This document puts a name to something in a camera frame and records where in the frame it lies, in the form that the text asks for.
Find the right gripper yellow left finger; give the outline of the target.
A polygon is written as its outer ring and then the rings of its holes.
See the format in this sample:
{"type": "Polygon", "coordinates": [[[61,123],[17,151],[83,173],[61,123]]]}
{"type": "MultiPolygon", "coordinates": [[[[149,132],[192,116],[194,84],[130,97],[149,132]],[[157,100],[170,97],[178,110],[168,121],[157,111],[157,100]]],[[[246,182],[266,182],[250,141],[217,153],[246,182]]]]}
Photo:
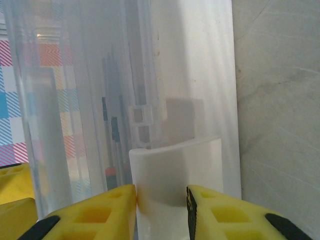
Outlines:
{"type": "Polygon", "coordinates": [[[133,184],[56,210],[38,221],[23,240],[132,240],[137,197],[133,184]]]}

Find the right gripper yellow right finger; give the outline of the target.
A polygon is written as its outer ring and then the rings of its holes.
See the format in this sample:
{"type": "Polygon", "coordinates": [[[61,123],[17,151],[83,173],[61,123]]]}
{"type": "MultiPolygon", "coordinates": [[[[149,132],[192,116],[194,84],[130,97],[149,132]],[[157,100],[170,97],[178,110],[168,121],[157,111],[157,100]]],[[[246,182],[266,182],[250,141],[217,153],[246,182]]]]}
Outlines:
{"type": "Polygon", "coordinates": [[[199,186],[186,188],[192,240],[309,240],[278,212],[199,186]]]}

